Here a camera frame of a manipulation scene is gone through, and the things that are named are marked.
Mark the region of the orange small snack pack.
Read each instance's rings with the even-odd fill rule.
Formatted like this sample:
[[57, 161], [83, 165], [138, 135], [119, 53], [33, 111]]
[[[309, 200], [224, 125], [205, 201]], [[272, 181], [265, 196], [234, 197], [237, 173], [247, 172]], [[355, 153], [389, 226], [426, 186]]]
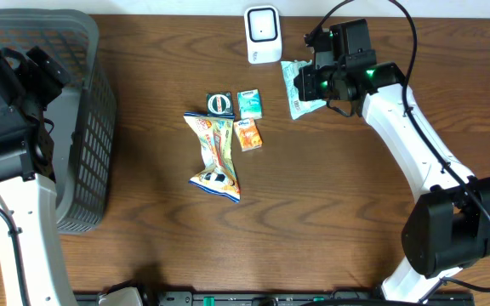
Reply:
[[242, 151], [258, 149], [263, 141], [253, 118], [246, 118], [234, 122], [234, 131]]

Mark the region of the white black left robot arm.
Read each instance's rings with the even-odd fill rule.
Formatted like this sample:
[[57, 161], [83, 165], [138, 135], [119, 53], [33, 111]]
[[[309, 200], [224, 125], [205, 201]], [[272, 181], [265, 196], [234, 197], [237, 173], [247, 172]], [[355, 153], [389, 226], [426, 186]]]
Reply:
[[140, 305], [135, 286], [75, 293], [56, 227], [54, 141], [44, 113], [70, 82], [39, 47], [0, 48], [0, 266], [9, 305]]

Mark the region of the teal small tissue pack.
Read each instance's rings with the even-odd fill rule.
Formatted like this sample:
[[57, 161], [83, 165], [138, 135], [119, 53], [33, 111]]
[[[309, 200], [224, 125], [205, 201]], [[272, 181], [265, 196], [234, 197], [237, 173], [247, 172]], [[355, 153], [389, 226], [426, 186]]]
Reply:
[[237, 93], [238, 108], [242, 119], [261, 119], [262, 104], [258, 89], [251, 89]]

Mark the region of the dark round-label can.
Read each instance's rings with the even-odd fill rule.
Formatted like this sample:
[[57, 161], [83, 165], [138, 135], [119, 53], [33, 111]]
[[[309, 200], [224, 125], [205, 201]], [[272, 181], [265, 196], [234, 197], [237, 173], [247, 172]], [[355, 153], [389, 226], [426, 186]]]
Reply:
[[207, 93], [206, 102], [210, 114], [225, 116], [233, 113], [231, 92]]

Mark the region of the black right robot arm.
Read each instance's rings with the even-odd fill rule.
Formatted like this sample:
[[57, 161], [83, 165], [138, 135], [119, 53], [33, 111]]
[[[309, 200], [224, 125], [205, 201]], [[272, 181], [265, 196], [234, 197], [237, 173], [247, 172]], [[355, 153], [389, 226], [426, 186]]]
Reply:
[[393, 155], [415, 201], [401, 233], [404, 258], [380, 287], [383, 299], [424, 303], [443, 283], [490, 256], [490, 177], [477, 178], [445, 146], [394, 63], [306, 64], [299, 100], [343, 100]]

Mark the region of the orange wet wipes pack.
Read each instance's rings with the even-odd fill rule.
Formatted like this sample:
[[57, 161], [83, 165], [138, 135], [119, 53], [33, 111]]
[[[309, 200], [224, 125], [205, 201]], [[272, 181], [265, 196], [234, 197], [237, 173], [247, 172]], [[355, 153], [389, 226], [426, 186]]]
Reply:
[[235, 116], [186, 112], [184, 119], [198, 137], [205, 166], [189, 179], [189, 183], [209, 194], [238, 203], [241, 190], [231, 159]]

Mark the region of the mint green snack packet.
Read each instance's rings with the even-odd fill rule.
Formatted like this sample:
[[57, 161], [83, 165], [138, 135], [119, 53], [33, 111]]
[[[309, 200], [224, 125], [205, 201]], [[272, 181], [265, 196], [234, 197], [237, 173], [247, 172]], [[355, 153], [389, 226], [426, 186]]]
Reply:
[[303, 101], [299, 97], [299, 90], [293, 84], [294, 78], [299, 74], [299, 69], [311, 64], [312, 61], [281, 61], [283, 81], [286, 86], [290, 115], [293, 120], [297, 120], [304, 114], [316, 111], [326, 105], [322, 99]]

